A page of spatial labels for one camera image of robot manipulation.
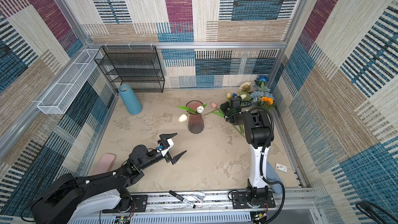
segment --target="wall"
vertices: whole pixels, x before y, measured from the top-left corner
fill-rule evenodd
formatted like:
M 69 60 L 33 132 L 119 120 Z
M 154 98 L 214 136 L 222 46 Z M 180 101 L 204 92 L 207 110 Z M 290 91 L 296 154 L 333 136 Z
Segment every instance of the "wall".
M 299 0 L 66 1 L 88 36 L 105 43 L 283 41 Z M 269 74 L 275 54 L 266 52 L 158 50 L 166 88 L 239 86 Z
M 310 0 L 273 95 L 329 223 L 398 213 L 398 0 Z
M 54 0 L 0 0 L 0 136 L 81 47 Z M 58 176 L 80 174 L 113 97 L 96 68 L 64 115 L 37 116 L 0 163 L 2 222 Z

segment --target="black mesh shelf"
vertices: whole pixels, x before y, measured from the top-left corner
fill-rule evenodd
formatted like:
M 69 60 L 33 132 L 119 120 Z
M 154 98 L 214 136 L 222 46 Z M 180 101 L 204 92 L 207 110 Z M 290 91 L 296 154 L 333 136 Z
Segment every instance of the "black mesh shelf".
M 128 84 L 135 92 L 163 92 L 164 75 L 152 46 L 102 46 L 97 65 L 117 89 Z

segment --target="orange flower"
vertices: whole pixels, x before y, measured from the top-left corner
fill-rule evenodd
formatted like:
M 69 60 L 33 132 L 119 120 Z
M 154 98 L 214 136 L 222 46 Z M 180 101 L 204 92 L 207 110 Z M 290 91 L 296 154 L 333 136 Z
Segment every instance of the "orange flower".
M 262 97 L 261 101 L 266 101 L 270 105 L 272 105 L 272 103 L 273 103 L 273 100 L 270 97 Z

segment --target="white tulip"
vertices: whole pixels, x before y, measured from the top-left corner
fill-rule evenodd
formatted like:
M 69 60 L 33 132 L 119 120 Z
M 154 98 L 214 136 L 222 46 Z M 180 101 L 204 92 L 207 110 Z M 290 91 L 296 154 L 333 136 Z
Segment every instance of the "white tulip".
M 204 110 L 205 110 L 205 108 L 204 108 L 203 106 L 198 106 L 198 107 L 196 108 L 196 111 L 197 111 L 198 113 L 202 113 Z
M 186 121 L 188 119 L 188 117 L 185 115 L 185 114 L 183 114 L 183 115 L 181 115 L 179 118 L 178 118 L 178 121 L 179 122 L 184 122 L 184 121 Z

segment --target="blue vase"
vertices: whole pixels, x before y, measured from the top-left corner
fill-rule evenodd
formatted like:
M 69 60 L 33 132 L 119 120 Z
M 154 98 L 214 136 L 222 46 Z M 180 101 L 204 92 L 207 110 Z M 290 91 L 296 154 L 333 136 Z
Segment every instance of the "blue vase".
M 142 104 L 129 85 L 121 85 L 119 87 L 119 94 L 130 114 L 138 114 L 142 111 Z

